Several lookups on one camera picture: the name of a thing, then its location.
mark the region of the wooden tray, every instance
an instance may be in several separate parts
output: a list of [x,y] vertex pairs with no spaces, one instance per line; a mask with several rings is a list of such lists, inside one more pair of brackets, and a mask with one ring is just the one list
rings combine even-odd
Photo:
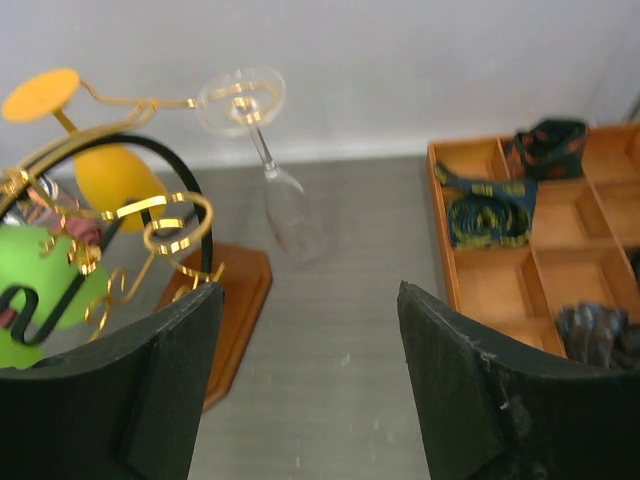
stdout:
[[624,308],[640,323],[640,292],[625,250],[640,248],[640,124],[593,128],[585,178],[541,182],[530,244],[456,250],[446,206],[460,195],[442,187],[436,162],[470,177],[509,179],[510,137],[436,142],[427,170],[450,305],[523,343],[565,356],[555,329],[563,305],[593,301]]
[[[264,252],[218,242],[213,251],[213,271],[220,262],[226,267],[220,280],[225,303],[203,410],[224,397],[231,388],[272,282],[271,267]],[[199,269],[200,250],[181,263]],[[181,273],[173,275],[156,310],[168,305],[178,288],[190,284],[189,277]]]

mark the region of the white wall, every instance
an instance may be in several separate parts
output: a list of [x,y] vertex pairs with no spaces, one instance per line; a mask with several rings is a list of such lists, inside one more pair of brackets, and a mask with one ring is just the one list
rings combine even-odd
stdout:
[[[215,73],[266,63],[289,93],[265,131],[277,157],[418,153],[436,137],[510,131],[545,114],[597,116],[639,14],[638,0],[10,2],[0,96],[69,66],[104,94],[186,97]],[[86,95],[68,113],[80,126],[124,114]],[[192,165],[257,161],[248,138],[211,137],[192,111],[163,112],[145,130]],[[0,163],[61,133],[53,119],[0,121]]]

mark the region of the wooden compartment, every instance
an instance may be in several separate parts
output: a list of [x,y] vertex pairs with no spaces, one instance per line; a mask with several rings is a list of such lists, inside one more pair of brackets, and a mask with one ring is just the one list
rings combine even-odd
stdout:
[[596,185],[613,233],[625,246],[640,244],[640,179]]
[[617,247],[537,252],[540,276],[555,316],[564,305],[595,302],[640,315],[640,295],[624,252]]
[[456,250],[454,259],[466,316],[493,324],[550,315],[528,248]]
[[606,240],[613,242],[613,235],[587,182],[543,182],[533,216],[535,248],[580,247]]
[[488,180],[507,180],[502,146],[497,138],[438,144],[435,162],[458,175]]
[[558,355],[559,357],[566,356],[562,339],[558,335],[555,324],[551,319],[540,319],[526,324],[496,324],[490,326],[494,330],[530,347]]
[[582,157],[582,169],[594,182],[640,175],[640,127],[592,128]]

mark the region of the gray table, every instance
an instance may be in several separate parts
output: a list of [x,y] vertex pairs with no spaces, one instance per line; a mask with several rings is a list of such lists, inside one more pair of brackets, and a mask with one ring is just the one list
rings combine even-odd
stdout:
[[[396,315],[403,279],[444,297],[425,159],[288,169],[329,236],[310,265],[290,264],[272,240],[260,167],[196,172],[215,237],[268,251],[274,282],[230,394],[202,418],[190,479],[429,478]],[[108,252],[133,272],[143,257],[138,237]],[[168,278],[157,265],[110,328],[149,312]]]

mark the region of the wine glass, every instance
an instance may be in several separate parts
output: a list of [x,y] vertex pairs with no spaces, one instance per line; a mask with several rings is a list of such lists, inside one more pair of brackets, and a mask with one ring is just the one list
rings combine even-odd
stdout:
[[264,167],[265,206],[276,241],[288,255],[306,261],[325,248],[322,222],[302,185],[273,160],[260,129],[280,112],[284,96],[276,70],[247,68],[210,80],[198,95],[196,112],[208,130],[249,134]]

